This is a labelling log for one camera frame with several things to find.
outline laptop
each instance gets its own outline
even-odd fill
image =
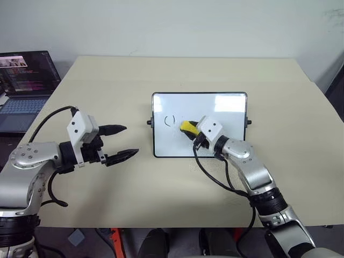
[[[48,51],[0,53],[0,136],[23,136],[60,82]]]

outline table surface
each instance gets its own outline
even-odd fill
[[[81,56],[24,136],[53,110],[76,105],[99,125],[127,130],[103,137],[110,155],[140,151],[106,167],[87,164],[55,178],[53,191],[69,203],[40,210],[42,226],[239,227],[251,211],[246,199],[211,182],[193,158],[153,156],[151,95],[155,91],[245,91],[246,131],[286,201],[305,225],[344,223],[343,123],[293,59],[118,58]],[[70,112],[41,129],[36,141],[68,140]],[[202,159],[225,181],[224,164]],[[242,185],[230,167],[233,183]]]

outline floor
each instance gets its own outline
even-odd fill
[[[317,246],[326,247],[344,255],[344,225],[335,225],[333,228],[316,226],[307,229]],[[77,247],[74,247],[67,239],[74,230],[74,228],[38,227],[36,235],[41,244],[59,249],[66,257],[114,257],[109,246],[96,234],[94,228],[81,228],[85,239]],[[127,258],[136,257],[143,239],[150,230],[150,228],[126,228],[122,230],[121,234]],[[200,255],[198,247],[199,228],[164,228],[164,230],[170,236],[169,258]],[[242,250],[248,257],[272,257],[264,239],[264,232],[265,230],[262,228],[254,228],[242,242]],[[47,257],[59,257],[46,252]]]

